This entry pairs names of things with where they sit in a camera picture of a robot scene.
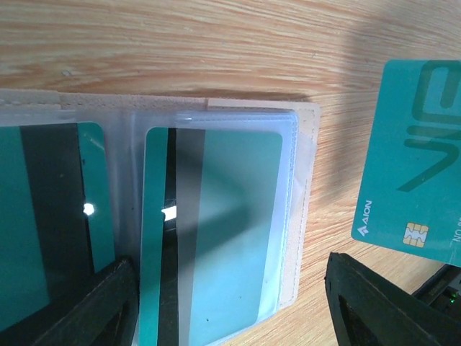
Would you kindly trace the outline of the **beige card holder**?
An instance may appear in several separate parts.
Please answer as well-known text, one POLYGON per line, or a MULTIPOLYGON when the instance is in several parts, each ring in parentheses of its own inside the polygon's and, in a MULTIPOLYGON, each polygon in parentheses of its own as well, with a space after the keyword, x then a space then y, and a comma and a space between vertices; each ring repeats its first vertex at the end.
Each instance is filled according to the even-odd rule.
POLYGON ((320 110, 1 91, 1 343, 219 345, 297 296, 320 110))

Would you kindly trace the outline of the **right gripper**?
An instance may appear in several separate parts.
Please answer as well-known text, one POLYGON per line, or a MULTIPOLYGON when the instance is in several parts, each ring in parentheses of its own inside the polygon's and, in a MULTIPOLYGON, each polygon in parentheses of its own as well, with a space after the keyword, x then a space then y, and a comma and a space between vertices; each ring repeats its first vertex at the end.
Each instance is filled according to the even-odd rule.
POLYGON ((460 317, 460 268, 442 266, 413 296, 450 317, 460 317))

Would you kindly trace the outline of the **teal credit card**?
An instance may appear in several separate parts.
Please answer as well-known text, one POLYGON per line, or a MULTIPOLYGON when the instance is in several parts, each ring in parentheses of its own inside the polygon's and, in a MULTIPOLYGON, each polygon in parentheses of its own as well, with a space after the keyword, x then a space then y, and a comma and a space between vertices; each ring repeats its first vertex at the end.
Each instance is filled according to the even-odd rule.
POLYGON ((141 345, 215 345, 275 313, 287 199, 282 150, 272 131, 148 131, 141 345))
POLYGON ((39 311, 114 259, 101 127, 3 127, 1 328, 39 311))
POLYGON ((352 237, 460 265, 459 61, 385 64, 352 237))

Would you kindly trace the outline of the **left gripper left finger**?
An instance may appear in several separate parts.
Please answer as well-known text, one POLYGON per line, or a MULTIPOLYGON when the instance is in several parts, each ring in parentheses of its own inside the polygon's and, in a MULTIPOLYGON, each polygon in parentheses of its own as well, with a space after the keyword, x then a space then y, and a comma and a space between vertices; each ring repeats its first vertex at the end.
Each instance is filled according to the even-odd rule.
POLYGON ((131 345, 138 318, 138 281, 120 257, 89 283, 44 310, 33 345, 131 345))

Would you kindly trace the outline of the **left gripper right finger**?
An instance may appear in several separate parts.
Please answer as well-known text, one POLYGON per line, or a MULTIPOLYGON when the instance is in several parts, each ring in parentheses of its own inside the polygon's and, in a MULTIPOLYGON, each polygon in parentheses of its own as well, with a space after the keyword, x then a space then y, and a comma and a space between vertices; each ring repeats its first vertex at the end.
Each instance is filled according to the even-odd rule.
POLYGON ((339 345, 460 344, 460 317, 433 309, 345 253, 330 253, 325 287, 339 345))

